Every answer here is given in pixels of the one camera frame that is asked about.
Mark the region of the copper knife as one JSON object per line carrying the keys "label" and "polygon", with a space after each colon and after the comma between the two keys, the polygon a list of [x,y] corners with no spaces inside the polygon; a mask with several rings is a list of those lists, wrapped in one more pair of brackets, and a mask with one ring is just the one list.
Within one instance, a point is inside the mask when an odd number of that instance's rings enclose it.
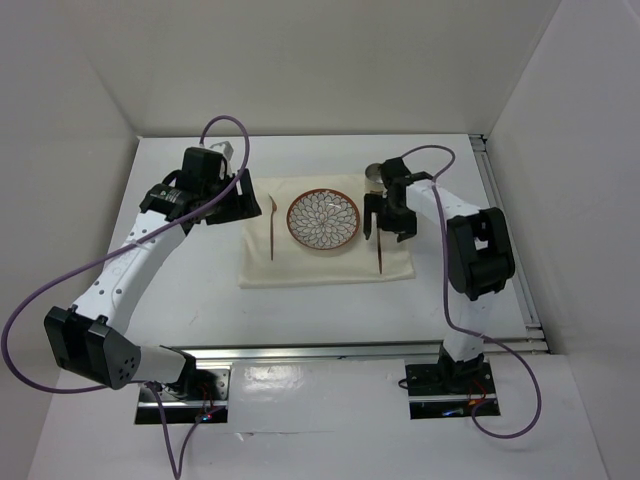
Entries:
{"label": "copper knife", "polygon": [[377,261],[379,274],[383,274],[383,253],[382,253],[382,241],[381,241],[381,229],[376,228],[376,248],[377,248]]}

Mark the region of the silver metal cup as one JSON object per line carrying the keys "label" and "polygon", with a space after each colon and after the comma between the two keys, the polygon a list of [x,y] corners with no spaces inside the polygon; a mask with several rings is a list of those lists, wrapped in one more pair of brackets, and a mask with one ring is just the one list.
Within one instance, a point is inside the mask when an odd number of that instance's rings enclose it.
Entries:
{"label": "silver metal cup", "polygon": [[381,196],[385,191],[381,174],[381,163],[372,163],[364,171],[364,192]]}

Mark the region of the cream cloth placemat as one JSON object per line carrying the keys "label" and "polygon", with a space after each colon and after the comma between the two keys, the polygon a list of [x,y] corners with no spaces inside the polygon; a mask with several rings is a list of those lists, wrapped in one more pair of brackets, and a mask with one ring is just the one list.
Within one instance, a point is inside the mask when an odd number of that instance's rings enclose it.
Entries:
{"label": "cream cloth placemat", "polygon": [[362,233],[363,175],[260,178],[262,214],[244,223],[243,289],[376,283],[415,277],[407,246]]}

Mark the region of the floral patterned ceramic plate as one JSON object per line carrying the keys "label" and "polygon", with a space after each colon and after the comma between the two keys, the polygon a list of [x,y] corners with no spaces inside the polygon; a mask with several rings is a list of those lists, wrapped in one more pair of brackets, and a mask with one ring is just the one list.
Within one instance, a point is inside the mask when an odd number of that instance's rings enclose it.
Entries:
{"label": "floral patterned ceramic plate", "polygon": [[331,251],[351,242],[359,231],[361,215],[356,203],[346,194],[318,188],[299,195],[290,204],[286,226],[301,246]]}

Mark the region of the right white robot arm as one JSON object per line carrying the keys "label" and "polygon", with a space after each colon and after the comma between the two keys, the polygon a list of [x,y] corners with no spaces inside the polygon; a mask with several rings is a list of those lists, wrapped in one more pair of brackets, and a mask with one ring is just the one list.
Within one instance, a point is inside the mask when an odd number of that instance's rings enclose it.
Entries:
{"label": "right white robot arm", "polygon": [[497,207],[482,209],[435,186],[426,172],[412,173],[400,157],[376,166],[379,191],[364,195],[363,233],[391,232],[397,242],[415,237],[418,218],[441,228],[445,248],[443,293],[455,291],[459,318],[449,313],[436,371],[427,379],[447,393],[461,393],[480,375],[484,339],[496,295],[515,273],[506,219]]}

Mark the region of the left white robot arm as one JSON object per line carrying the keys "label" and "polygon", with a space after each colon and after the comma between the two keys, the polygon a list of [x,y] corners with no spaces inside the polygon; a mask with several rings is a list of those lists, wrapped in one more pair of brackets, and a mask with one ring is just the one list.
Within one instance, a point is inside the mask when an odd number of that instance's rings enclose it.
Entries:
{"label": "left white robot arm", "polygon": [[126,332],[151,281],[194,225],[260,215],[250,173],[232,174],[232,155],[229,142],[187,148],[181,168],[147,191],[123,244],[125,253],[108,261],[69,308],[49,310],[44,327],[61,369],[113,390],[153,382],[176,399],[212,381],[192,355],[138,346]]}

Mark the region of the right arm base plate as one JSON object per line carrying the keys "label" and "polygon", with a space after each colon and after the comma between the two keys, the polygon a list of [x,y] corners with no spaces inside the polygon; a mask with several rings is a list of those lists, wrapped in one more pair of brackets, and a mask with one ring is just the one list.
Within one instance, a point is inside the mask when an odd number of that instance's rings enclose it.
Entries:
{"label": "right arm base plate", "polygon": [[398,387],[408,394],[412,420],[470,417],[475,407],[478,417],[501,415],[488,362],[473,377],[453,386],[440,378],[435,364],[407,364]]}

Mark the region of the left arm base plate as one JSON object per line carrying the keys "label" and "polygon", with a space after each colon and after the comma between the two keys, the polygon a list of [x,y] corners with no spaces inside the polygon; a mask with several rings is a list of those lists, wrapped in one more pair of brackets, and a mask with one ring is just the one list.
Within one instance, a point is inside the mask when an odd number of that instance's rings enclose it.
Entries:
{"label": "left arm base plate", "polygon": [[[209,376],[189,393],[177,393],[168,386],[157,390],[168,425],[190,425],[198,418],[203,424],[228,422],[228,397],[231,383],[230,364],[212,364]],[[160,425],[161,418],[153,391],[145,386],[139,390],[135,425]]]}

